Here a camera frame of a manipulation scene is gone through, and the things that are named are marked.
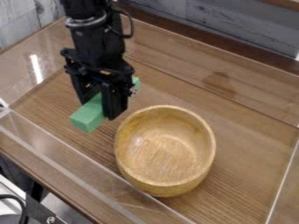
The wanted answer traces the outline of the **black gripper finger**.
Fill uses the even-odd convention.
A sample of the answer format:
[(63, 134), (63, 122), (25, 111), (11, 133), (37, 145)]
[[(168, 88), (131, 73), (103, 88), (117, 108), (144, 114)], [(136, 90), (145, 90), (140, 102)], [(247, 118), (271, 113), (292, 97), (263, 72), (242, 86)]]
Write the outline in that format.
[(101, 85), (101, 105), (104, 116), (108, 120), (115, 120), (127, 110), (128, 88), (125, 84), (112, 85), (104, 83)]
[(72, 86), (81, 104), (85, 104), (99, 92), (99, 83), (95, 80), (95, 75), (73, 74), (71, 76)]

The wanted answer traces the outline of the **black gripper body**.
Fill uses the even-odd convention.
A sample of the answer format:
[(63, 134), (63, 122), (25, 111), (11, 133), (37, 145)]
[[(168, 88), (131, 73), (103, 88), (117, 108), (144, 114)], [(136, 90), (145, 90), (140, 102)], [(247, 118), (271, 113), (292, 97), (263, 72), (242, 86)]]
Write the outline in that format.
[(125, 62), (124, 39), (132, 33), (124, 34), (120, 21), (107, 21), (97, 24), (80, 24), (67, 21), (73, 48), (63, 48), (60, 55), (65, 59), (65, 72), (73, 74), (93, 74), (95, 80), (123, 81), (132, 76), (135, 69)]

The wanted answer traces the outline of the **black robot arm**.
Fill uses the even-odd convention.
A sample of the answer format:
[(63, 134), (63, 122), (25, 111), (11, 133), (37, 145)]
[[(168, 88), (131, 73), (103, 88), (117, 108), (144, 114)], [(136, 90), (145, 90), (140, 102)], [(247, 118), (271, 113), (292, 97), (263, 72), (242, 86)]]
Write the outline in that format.
[(124, 60), (125, 40), (121, 17), (128, 13), (112, 0), (60, 0), (73, 47), (60, 50), (79, 101), (101, 95), (104, 117), (113, 120), (127, 110), (132, 95), (133, 67)]

